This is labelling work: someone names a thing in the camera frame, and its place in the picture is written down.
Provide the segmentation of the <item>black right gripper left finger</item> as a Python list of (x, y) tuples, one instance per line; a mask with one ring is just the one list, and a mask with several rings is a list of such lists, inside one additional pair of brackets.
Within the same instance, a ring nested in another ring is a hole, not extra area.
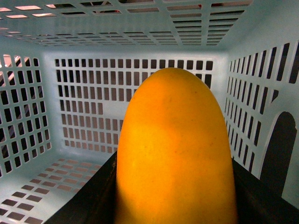
[(47, 224), (112, 224), (114, 222), (117, 153), (51, 216)]

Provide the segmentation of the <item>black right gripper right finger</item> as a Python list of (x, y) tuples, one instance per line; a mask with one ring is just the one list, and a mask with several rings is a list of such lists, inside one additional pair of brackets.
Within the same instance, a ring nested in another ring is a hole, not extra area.
[(240, 224), (297, 224), (299, 222), (299, 179), (288, 162), (285, 185), (279, 196), (232, 160)]

